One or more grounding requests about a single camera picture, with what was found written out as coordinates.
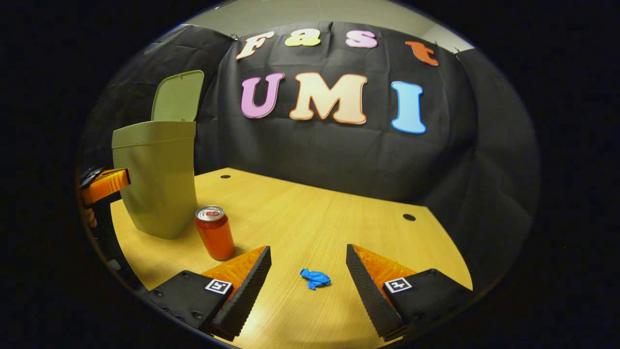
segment red soda can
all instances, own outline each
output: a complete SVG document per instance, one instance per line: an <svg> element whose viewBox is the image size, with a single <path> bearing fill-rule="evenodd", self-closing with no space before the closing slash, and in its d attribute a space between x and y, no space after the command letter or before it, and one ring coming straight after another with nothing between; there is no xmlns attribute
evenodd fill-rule
<svg viewBox="0 0 620 349"><path fill-rule="evenodd" d="M228 216L220 206L209 205L196 211L196 228L209 255L217 260L234 256L235 248Z"/></svg>

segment blue glove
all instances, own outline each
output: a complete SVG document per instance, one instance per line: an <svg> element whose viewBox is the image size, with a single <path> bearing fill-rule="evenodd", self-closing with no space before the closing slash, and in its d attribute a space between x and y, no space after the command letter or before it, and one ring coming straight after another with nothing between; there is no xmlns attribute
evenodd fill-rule
<svg viewBox="0 0 620 349"><path fill-rule="evenodd" d="M331 285L331 280L329 276L321 273L320 271L308 271L308 269L301 270L301 276L308 279L308 287L310 289L316 289L317 287L329 286Z"/></svg>

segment black fabric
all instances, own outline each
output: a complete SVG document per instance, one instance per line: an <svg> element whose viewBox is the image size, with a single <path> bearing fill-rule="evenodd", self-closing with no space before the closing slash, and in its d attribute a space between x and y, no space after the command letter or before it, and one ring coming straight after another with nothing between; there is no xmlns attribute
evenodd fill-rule
<svg viewBox="0 0 620 349"><path fill-rule="evenodd" d="M155 91L168 76L202 70L202 100L233 42L214 30L183 24L144 47L110 80L93 108L81 140L83 166L113 167L112 132L151 120Z"/></svg>
<svg viewBox="0 0 620 349"><path fill-rule="evenodd" d="M284 44L294 30L315 28L321 43ZM245 39L273 30L249 57L236 59ZM370 30L375 48L346 45L349 30ZM415 58L405 41L434 50L439 66ZM273 111L261 119L241 112L241 83L282 72ZM318 72L331 88L347 73L368 78L363 125L289 118L299 73ZM396 130L393 81L423 88L424 134ZM461 251L474 292L488 290L508 270L527 237L538 199L534 131L518 96L477 50L459 55L411 35L371 25L319 22L265 29L240 38L227 52L198 115L196 171L230 166L320 188L427 206Z"/></svg>

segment can lid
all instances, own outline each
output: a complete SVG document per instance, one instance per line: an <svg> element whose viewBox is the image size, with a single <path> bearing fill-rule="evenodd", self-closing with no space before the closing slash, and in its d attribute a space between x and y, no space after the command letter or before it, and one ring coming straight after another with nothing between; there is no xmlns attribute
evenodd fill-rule
<svg viewBox="0 0 620 349"><path fill-rule="evenodd" d="M196 218L204 222L212 222L224 217L224 210L220 206L209 205L196 211Z"/></svg>

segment trash can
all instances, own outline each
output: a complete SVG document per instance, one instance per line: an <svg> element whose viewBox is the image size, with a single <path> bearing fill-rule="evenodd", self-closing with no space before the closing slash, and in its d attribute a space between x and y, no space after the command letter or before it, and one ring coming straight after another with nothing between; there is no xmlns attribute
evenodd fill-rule
<svg viewBox="0 0 620 349"><path fill-rule="evenodd" d="M170 76L155 92L151 121L112 134L115 168L128 168L131 185L120 191L138 230L173 239L193 222L198 209L193 145L200 70Z"/></svg>

